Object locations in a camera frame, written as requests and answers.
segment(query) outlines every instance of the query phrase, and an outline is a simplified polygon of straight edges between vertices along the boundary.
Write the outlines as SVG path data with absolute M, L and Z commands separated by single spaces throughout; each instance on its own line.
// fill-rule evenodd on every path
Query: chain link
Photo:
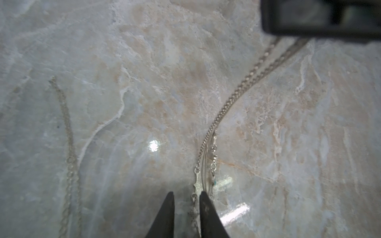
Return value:
M 234 92 L 231 94 L 231 96 L 228 98 L 222 109 L 217 114 L 216 118 L 213 120 L 212 124 L 210 125 L 208 132 L 201 144 L 200 151 L 198 154 L 198 160 L 197 164 L 195 166 L 195 171 L 200 171 L 200 163 L 202 160 L 202 155 L 205 153 L 205 146 L 210 141 L 210 136 L 215 135 L 215 131 L 221 122 L 221 120 L 224 118 L 224 116 L 227 114 L 227 112 L 230 110 L 230 108 L 233 106 L 233 104 L 240 98 L 245 92 L 247 92 L 254 84 L 258 83 L 261 79 L 269 75 L 272 71 L 274 71 L 277 67 L 279 67 L 283 62 L 285 62 L 287 59 L 289 59 L 291 56 L 293 56 L 297 51 L 299 51 L 308 41 L 307 38 L 298 38 L 294 44 L 292 44 L 288 49 L 281 54 L 276 60 L 274 60 L 272 63 L 270 63 L 264 70 L 257 73 L 259 67 L 265 62 L 266 58 L 271 54 L 271 51 L 275 48 L 275 46 L 279 43 L 281 40 L 280 37 L 277 37 L 270 46 L 265 50 L 265 53 L 262 57 L 259 58 L 259 61 L 254 65 L 253 70 L 250 71 L 248 75 L 245 76 L 245 79 L 241 81 L 241 83 L 237 86 L 237 88 L 234 90 Z M 216 157 L 213 158 L 213 163 L 211 164 L 211 170 L 212 170 L 212 177 L 215 179 L 215 170 L 216 170 L 216 164 L 215 164 Z
M 69 147 L 69 154 L 66 159 L 67 176 L 66 176 L 65 197 L 64 197 L 64 204 L 62 208 L 62 218 L 60 222 L 61 227 L 58 231 L 58 237 L 65 238 L 67 235 L 67 231 L 69 227 L 73 180 L 75 180 L 75 186 L 77 188 L 76 189 L 76 192 L 77 192 L 77 213 L 76 213 L 77 234 L 76 234 L 76 237 L 80 238 L 82 235 L 82 195 L 81 195 L 81 187 L 80 187 L 78 161 L 77 161 L 77 156 L 75 155 L 75 149 L 74 149 L 73 131 L 70 124 L 70 114 L 66 104 L 65 94 L 58 87 L 56 77 L 53 76 L 49 82 L 52 85 L 52 87 L 55 89 L 58 96 L 61 113 L 64 118 L 65 132 L 66 132 L 67 142 Z
M 212 158 L 213 158 L 213 160 L 212 160 L 212 163 L 210 164 L 210 170 L 211 170 L 213 177 L 215 175 L 215 171 L 217 170 L 216 139 L 217 139 L 216 132 L 214 132 L 213 133 L 213 145 L 212 145 Z

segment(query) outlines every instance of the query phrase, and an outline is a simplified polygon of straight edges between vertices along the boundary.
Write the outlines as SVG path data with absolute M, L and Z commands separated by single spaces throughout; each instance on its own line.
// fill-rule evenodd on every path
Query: pliers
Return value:
M 206 192 L 200 195 L 200 221 L 202 238 L 229 238 Z M 146 238 L 173 238 L 174 195 L 169 192 L 146 235 Z

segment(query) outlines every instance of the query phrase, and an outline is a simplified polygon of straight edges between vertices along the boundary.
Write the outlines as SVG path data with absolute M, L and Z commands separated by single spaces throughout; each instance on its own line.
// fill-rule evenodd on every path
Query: black object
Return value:
M 206 192 L 200 195 L 200 220 L 202 238 L 229 238 Z M 146 238 L 173 238 L 173 228 L 174 196 L 169 192 Z
M 146 235 L 146 238 L 173 238 L 174 195 L 169 192 Z
M 200 220 L 202 238 L 229 238 L 206 192 L 200 195 Z
M 381 0 L 261 0 L 273 35 L 381 40 Z

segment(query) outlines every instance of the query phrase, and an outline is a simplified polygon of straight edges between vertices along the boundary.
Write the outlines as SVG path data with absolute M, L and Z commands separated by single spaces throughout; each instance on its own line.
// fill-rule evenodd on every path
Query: white marble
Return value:
M 144 237 L 169 191 L 175 236 L 192 237 L 200 143 L 271 39 L 258 1 L 0 4 L 2 236 L 58 235 L 67 141 L 56 75 L 83 237 Z M 232 238 L 379 236 L 380 65 L 380 43 L 311 40 L 237 101 L 217 137 L 215 205 Z

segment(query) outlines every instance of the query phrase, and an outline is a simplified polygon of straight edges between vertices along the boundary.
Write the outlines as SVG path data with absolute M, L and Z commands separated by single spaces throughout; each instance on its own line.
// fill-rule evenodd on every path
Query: silver chain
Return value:
M 197 193 L 199 192 L 199 173 L 200 173 L 200 164 L 203 155 L 205 156 L 206 150 L 208 146 L 208 143 L 210 142 L 210 136 L 213 135 L 215 137 L 215 131 L 220 124 L 221 120 L 224 118 L 224 116 L 227 114 L 227 112 L 230 110 L 230 108 L 233 106 L 233 104 L 240 98 L 245 92 L 247 92 L 254 84 L 258 83 L 261 79 L 269 75 L 272 71 L 274 71 L 277 67 L 279 67 L 282 63 L 284 63 L 286 60 L 288 60 L 291 56 L 293 56 L 296 52 L 298 52 L 308 41 L 308 38 L 298 38 L 294 44 L 292 44 L 288 49 L 281 54 L 274 62 L 270 63 L 264 70 L 262 70 L 260 73 L 257 73 L 257 70 L 259 67 L 265 62 L 266 58 L 271 54 L 271 51 L 275 48 L 275 46 L 280 42 L 281 38 L 277 37 L 273 42 L 271 42 L 270 46 L 265 50 L 265 53 L 262 57 L 259 58 L 259 61 L 254 65 L 253 70 L 250 71 L 249 75 L 245 76 L 245 79 L 242 80 L 242 82 L 237 86 L 237 88 L 234 90 L 234 92 L 231 94 L 229 99 L 226 101 L 222 109 L 217 114 L 216 118 L 212 122 L 212 124 L 209 127 L 209 130 L 201 144 L 200 152 L 198 155 L 197 164 L 194 168 L 194 173 L 196 174 L 196 183 L 194 184 L 195 192 L 192 194 L 191 198 L 193 201 L 193 208 L 190 212 L 192 215 L 192 224 L 193 226 L 199 231 L 199 228 L 197 226 L 197 217 L 199 213 L 197 212 Z M 214 179 L 212 190 L 210 195 L 212 195 L 212 199 L 215 199 L 214 195 L 214 186 L 215 186 L 215 171 L 216 171 L 216 156 L 215 156 L 215 150 L 213 149 L 213 163 L 211 164 L 211 172 L 212 172 L 212 178 Z
M 77 230 L 76 237 L 80 238 L 82 235 L 82 196 L 81 196 L 81 188 L 80 188 L 80 176 L 78 171 L 78 161 L 77 156 L 75 155 L 74 148 L 74 139 L 73 139 L 73 130 L 70 124 L 70 114 L 69 109 L 66 104 L 66 97 L 64 92 L 58 87 L 56 77 L 52 77 L 49 80 L 52 87 L 55 89 L 58 101 L 61 109 L 62 116 L 64 118 L 65 124 L 65 132 L 67 136 L 67 142 L 69 147 L 68 157 L 66 159 L 67 164 L 67 176 L 66 176 L 66 189 L 65 189 L 65 197 L 64 204 L 62 208 L 62 218 L 60 222 L 60 229 L 58 232 L 59 238 L 65 238 L 68 231 L 69 226 L 69 217 L 70 217 L 70 206 L 72 199 L 72 187 L 73 180 L 75 180 L 76 192 L 77 192 Z

